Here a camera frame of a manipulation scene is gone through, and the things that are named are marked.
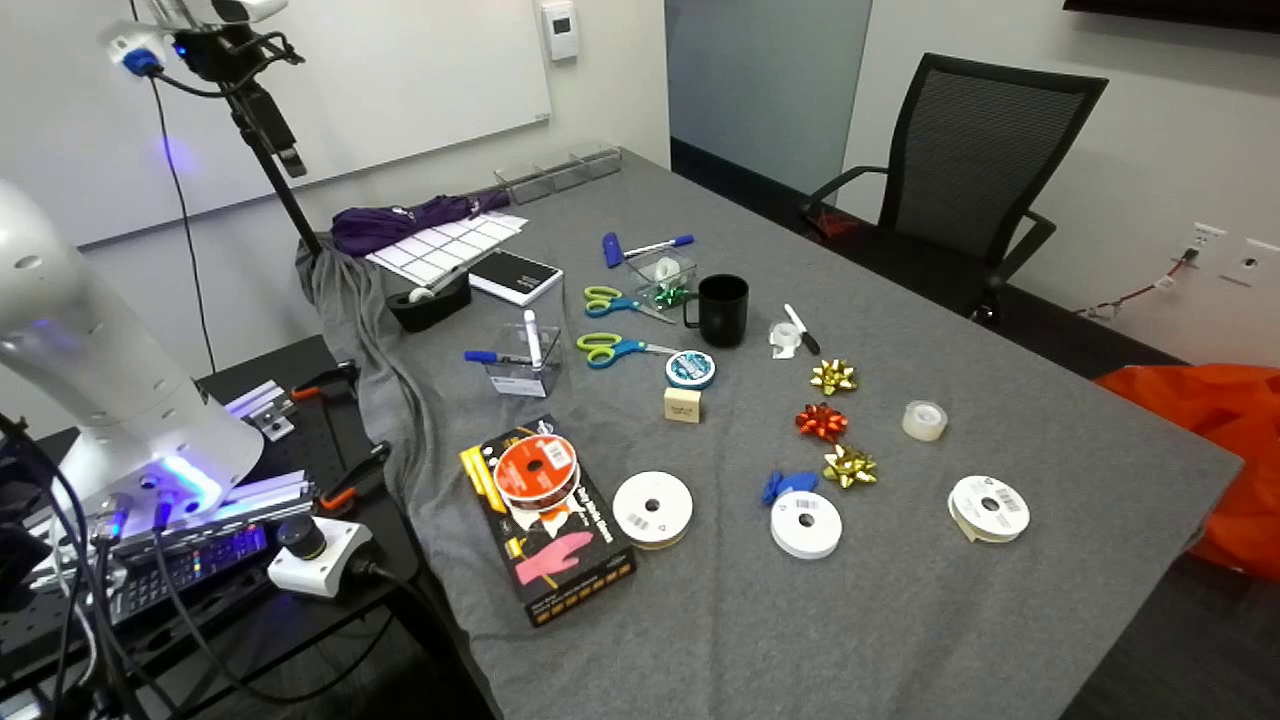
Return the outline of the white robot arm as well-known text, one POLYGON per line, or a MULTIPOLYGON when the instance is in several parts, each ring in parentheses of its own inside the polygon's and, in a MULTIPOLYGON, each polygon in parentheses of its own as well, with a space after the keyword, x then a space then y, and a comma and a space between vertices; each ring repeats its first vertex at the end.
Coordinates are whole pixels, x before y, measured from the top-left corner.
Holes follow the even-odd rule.
POLYGON ((264 454, 264 436, 202 400, 128 299, 0 183, 0 365, 78 429, 59 459, 90 512, 211 512, 264 454))

